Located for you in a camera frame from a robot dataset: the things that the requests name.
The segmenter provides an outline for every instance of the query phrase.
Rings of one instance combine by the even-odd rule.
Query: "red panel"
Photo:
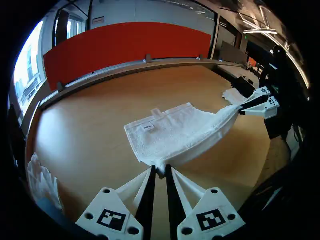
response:
[[[50,88],[67,84],[108,66],[152,58],[208,55],[211,36],[201,31],[158,22],[127,22],[76,35],[44,55]]]

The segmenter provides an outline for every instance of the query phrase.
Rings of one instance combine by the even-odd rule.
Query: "ceiling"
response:
[[[238,31],[253,29],[252,26],[244,23],[244,20],[256,25],[259,28],[275,29],[278,34],[273,37],[282,45],[287,42],[290,47],[290,53],[302,65],[303,58],[294,43],[291,34],[284,24],[268,9],[266,4],[261,0],[198,0],[199,3],[207,6],[213,11],[220,14]],[[261,42],[266,48],[271,49],[275,43],[263,34],[248,34],[249,40]]]

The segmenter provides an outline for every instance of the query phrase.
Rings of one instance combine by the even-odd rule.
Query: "crumpled white fabric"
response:
[[[165,166],[179,166],[216,144],[234,124],[240,106],[230,105],[216,114],[203,112],[186,103],[124,126],[138,161],[155,165],[161,173]],[[151,124],[154,128],[144,130]]]
[[[222,97],[235,105],[243,104],[247,98],[242,96],[236,88],[227,89],[222,93]]]
[[[43,197],[49,199],[56,208],[62,209],[59,194],[57,178],[41,166],[36,153],[31,157],[27,167],[28,183],[33,199],[37,202]]]

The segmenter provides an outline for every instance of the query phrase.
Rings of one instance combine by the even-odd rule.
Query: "desk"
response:
[[[217,112],[228,105],[221,97],[228,88],[203,66],[163,68],[93,85],[44,110],[34,150],[58,179],[65,215],[76,221],[102,187],[116,189],[148,167],[137,161],[125,124],[153,108],[186,102]],[[259,177],[269,143],[262,117],[239,115],[218,144],[178,170],[204,188],[220,187],[238,209]],[[153,239],[170,238],[166,181],[158,177],[152,225]]]
[[[253,86],[255,89],[259,88],[259,79],[252,72],[245,70],[241,67],[236,66],[226,66],[226,65],[218,65],[218,68],[222,71],[230,74],[234,78],[239,78],[241,76],[245,76],[247,79],[250,79],[253,82]]]

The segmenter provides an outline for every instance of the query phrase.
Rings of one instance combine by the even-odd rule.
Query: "white cloth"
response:
[[[33,199],[37,202],[43,197],[49,199],[56,208],[62,209],[59,195],[57,178],[41,166],[36,153],[31,157],[28,163],[28,183]]]
[[[243,104],[247,99],[242,96],[236,88],[227,89],[222,93],[222,97],[235,105]]]
[[[214,114],[186,103],[165,112],[153,109],[152,116],[129,123],[124,129],[139,162],[156,165],[164,173],[166,164],[184,164],[223,138],[234,124],[238,109],[230,105]]]

